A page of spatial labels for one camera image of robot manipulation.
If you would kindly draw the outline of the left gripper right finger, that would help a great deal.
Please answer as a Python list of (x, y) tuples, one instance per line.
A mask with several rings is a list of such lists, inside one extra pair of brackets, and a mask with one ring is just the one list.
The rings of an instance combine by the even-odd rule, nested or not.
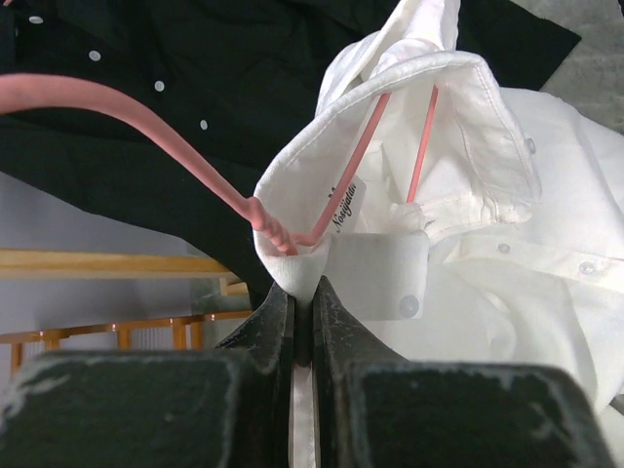
[(321, 467), (610, 467), (582, 390), (561, 370), (412, 362), (322, 278), (313, 372)]

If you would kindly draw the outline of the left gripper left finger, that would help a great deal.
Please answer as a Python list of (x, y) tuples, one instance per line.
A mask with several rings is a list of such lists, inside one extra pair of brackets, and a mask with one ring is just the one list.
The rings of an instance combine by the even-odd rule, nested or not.
[(273, 287), (215, 348), (55, 351), (1, 408), (5, 467), (285, 467), (294, 301)]

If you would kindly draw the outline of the white shirt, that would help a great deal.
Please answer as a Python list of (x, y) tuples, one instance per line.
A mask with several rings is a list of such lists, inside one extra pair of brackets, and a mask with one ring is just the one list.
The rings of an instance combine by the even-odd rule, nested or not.
[(328, 67), (254, 194), (312, 243), (256, 251), (299, 308), (327, 277), (411, 360), (556, 367), (623, 460), (623, 138), (457, 49), (458, 1), (402, 1)]

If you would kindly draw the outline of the pink wire hanger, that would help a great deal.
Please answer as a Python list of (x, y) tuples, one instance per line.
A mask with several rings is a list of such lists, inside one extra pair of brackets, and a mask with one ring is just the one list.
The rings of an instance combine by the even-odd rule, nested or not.
[(40, 74), (9, 74), (1, 77), (1, 112), (3, 114), (35, 108), (67, 107), (86, 109), (120, 120), (143, 133), (160, 146), (187, 171), (208, 187), (253, 230), (263, 235), (281, 257), (297, 256), (299, 247), (315, 248), (332, 223), (339, 202), (357, 172), (374, 132), (391, 97), (390, 83), (376, 90), (361, 85), (331, 106), (342, 111), (356, 98), (379, 95), (362, 135), (354, 148), (344, 173), (335, 185), (312, 231), (291, 234), (264, 209), (254, 196), (245, 198), (209, 164), (186, 140), (148, 107), (112, 88), (82, 79)]

